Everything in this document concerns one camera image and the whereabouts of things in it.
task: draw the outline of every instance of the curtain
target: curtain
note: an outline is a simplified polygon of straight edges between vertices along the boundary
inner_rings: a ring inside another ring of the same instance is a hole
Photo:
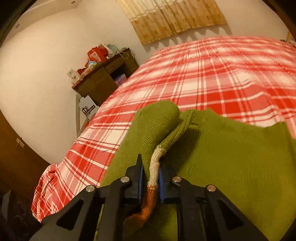
[[[227,24],[215,0],[117,0],[142,45],[191,28]]]

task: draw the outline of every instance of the silver rivet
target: silver rivet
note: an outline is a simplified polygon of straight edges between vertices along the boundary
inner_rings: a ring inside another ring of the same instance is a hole
[[[182,178],[181,177],[178,177],[178,176],[175,176],[175,177],[172,178],[172,181],[174,183],[179,183],[180,181],[182,181]]]
[[[89,185],[86,187],[87,192],[93,192],[94,190],[95,190],[95,186],[93,186],[93,185]]]
[[[122,177],[120,179],[120,181],[123,182],[123,183],[127,183],[129,181],[129,177]]]
[[[216,187],[214,185],[209,185],[209,186],[207,186],[207,190],[210,192],[214,192],[214,191],[216,191]]]

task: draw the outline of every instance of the desk drawer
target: desk drawer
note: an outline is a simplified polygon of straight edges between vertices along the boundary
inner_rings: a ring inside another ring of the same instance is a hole
[[[82,97],[86,97],[95,87],[96,83],[93,81],[93,79],[86,77],[83,82],[75,89]]]
[[[114,80],[104,80],[90,91],[89,96],[96,105],[100,106],[116,89],[117,85]]]
[[[114,61],[112,61],[110,64],[108,64],[105,67],[105,70],[111,74],[112,72],[114,72],[116,69],[118,69],[121,65],[124,64],[124,60],[123,58],[120,56],[117,59],[115,59]]]
[[[107,71],[104,68],[100,68],[96,70],[92,75],[91,78],[94,80],[96,84],[102,82],[103,79],[110,77]]]

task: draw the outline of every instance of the wooden door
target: wooden door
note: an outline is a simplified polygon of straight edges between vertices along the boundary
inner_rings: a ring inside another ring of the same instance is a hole
[[[39,178],[48,166],[49,163],[17,135],[0,111],[0,192],[12,189],[31,201]]]

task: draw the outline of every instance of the plaid blanket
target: plaid blanket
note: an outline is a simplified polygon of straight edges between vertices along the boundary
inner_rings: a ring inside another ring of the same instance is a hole
[[[155,101],[258,126],[285,121],[296,138],[295,80],[296,49],[275,39],[217,37],[156,52],[103,103],[64,160],[45,170],[33,214],[41,221],[87,185],[100,186],[135,112]]]

